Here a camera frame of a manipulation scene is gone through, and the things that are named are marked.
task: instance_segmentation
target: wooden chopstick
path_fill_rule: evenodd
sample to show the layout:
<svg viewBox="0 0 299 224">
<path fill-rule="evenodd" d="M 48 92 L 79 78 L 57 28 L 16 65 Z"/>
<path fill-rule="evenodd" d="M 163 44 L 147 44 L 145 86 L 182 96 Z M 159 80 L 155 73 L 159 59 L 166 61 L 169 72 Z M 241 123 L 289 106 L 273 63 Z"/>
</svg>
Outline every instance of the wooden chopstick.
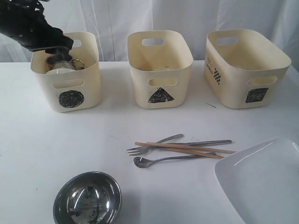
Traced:
<svg viewBox="0 0 299 224">
<path fill-rule="evenodd" d="M 175 144 L 167 144 L 167 143 L 147 142 L 146 144 L 141 143 L 140 145 L 140 142 L 136 142 L 135 144 L 138 146 L 158 146 L 158 147 L 165 147 L 165 148 L 192 149 L 192 150 L 203 150 L 203 151 L 211 151 L 216 153 L 227 153 L 227 154 L 235 153 L 235 151 L 223 150 L 217 148 L 206 148 L 200 146 L 184 146 L 184 145 L 175 145 Z"/>
<path fill-rule="evenodd" d="M 136 142 L 135 143 L 138 146 L 148 146 L 145 143 L 141 142 Z M 216 159 L 222 159 L 224 158 L 223 156 L 220 155 L 213 155 L 213 154 L 207 154 L 207 153 L 201 153 L 201 152 L 196 152 L 188 149 L 180 149 L 180 148 L 165 148 L 166 150 L 173 151 L 173 152 L 179 152 L 179 153 L 186 153 L 186 154 L 192 154 L 192 155 L 201 155 L 201 156 L 206 156 L 206 157 L 212 157 Z"/>
</svg>

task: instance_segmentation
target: checkered pattern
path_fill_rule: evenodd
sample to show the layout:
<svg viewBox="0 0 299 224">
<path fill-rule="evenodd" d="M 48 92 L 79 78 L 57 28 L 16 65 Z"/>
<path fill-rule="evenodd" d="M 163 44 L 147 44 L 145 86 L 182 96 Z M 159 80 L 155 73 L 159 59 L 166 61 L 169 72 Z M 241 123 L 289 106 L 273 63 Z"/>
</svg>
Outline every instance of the checkered pattern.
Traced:
<svg viewBox="0 0 299 224">
<path fill-rule="evenodd" d="M 216 68 L 215 68 L 215 71 L 214 71 L 214 78 L 215 78 L 216 82 L 218 83 L 218 85 L 220 85 L 221 75 L 219 74 L 219 71 Z"/>
</svg>

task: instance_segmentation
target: storage bin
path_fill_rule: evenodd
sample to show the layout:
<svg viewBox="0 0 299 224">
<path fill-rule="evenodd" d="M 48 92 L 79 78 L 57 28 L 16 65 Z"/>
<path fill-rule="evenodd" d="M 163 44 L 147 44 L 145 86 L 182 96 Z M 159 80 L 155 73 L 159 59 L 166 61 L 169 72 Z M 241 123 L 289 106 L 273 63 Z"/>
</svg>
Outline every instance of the storage bin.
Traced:
<svg viewBox="0 0 299 224">
<path fill-rule="evenodd" d="M 183 103 L 193 57 L 181 34 L 170 30 L 131 34 L 128 60 L 140 107 L 165 108 Z"/>
<path fill-rule="evenodd" d="M 227 107 L 269 103 L 290 65 L 290 58 L 256 31 L 221 30 L 207 35 L 204 73 Z"/>
<path fill-rule="evenodd" d="M 74 59 L 81 60 L 85 69 L 64 69 L 68 72 L 46 74 L 50 70 L 46 62 L 50 55 L 45 51 L 37 51 L 33 53 L 31 59 L 31 70 L 36 74 L 44 95 L 54 111 L 67 112 L 93 107 L 101 101 L 99 53 L 95 36 L 88 32 L 64 35 L 81 44 L 77 47 L 74 45 L 70 55 Z"/>
</svg>

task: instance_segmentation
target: black circle label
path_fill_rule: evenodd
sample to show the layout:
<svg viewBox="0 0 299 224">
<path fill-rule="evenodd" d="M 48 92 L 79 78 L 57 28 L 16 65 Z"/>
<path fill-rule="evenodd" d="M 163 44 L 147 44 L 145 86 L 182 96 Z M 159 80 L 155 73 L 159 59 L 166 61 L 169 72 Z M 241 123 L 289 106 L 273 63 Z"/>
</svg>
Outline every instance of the black circle label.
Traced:
<svg viewBox="0 0 299 224">
<path fill-rule="evenodd" d="M 70 90 L 59 95 L 59 103 L 65 108 L 74 108 L 83 103 L 84 96 L 81 92 Z"/>
</svg>

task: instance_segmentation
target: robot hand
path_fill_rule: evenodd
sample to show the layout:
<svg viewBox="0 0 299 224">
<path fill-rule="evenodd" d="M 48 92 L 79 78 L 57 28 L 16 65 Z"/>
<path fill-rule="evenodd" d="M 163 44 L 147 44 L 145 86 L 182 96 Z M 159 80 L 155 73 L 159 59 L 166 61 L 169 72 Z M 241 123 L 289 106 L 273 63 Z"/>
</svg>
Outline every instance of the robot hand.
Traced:
<svg viewBox="0 0 299 224">
<path fill-rule="evenodd" d="M 47 62 L 70 61 L 73 40 L 50 26 L 38 0 L 0 0 L 0 33 L 16 40 L 30 51 L 52 54 Z"/>
</svg>

